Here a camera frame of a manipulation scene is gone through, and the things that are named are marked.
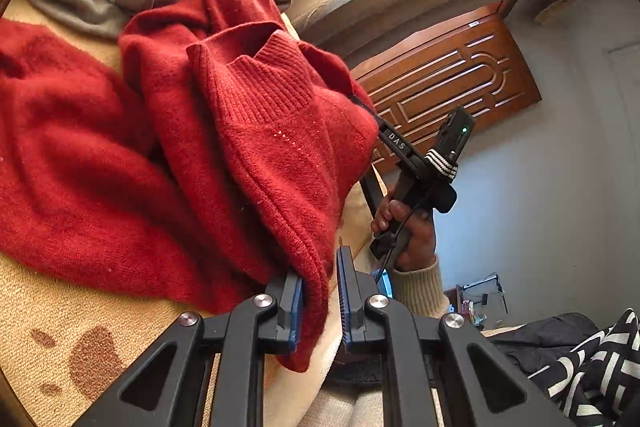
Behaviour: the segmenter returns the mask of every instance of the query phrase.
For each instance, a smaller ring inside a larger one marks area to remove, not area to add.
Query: carved door panel
[[[432,38],[357,80],[378,114],[422,153],[458,105],[474,117],[477,132],[541,100],[518,45],[496,14]],[[390,171],[396,161],[378,142],[376,168]]]

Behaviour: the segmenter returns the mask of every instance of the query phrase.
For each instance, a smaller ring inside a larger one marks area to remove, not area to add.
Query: triangular cutout
[[[484,349],[478,344],[470,344],[466,350],[474,365],[489,411],[500,413],[524,403],[524,391],[495,364]]]
[[[140,409],[153,411],[158,406],[176,350],[175,344],[164,346],[127,386],[120,398]]]

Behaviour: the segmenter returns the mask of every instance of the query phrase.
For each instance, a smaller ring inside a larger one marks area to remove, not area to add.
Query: black and white striped strap
[[[429,160],[431,165],[433,165],[440,174],[452,181],[456,177],[456,174],[458,174],[458,166],[449,163],[449,161],[435,149],[429,149],[425,158]]]

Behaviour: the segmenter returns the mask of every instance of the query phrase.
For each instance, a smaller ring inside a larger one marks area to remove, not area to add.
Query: human hand
[[[371,221],[373,233],[385,232],[389,221],[402,221],[411,213],[411,208],[401,201],[394,200],[396,185],[389,188],[385,198]],[[418,209],[407,219],[404,226],[411,232],[411,240],[396,260],[396,269],[402,272],[428,268],[436,261],[436,231],[433,225],[433,213]]]

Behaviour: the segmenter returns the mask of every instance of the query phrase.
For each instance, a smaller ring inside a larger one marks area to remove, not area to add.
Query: beige ribbed cuff
[[[402,302],[416,315],[439,319],[449,308],[440,277],[440,261],[412,272],[392,270],[389,273],[394,299]]]

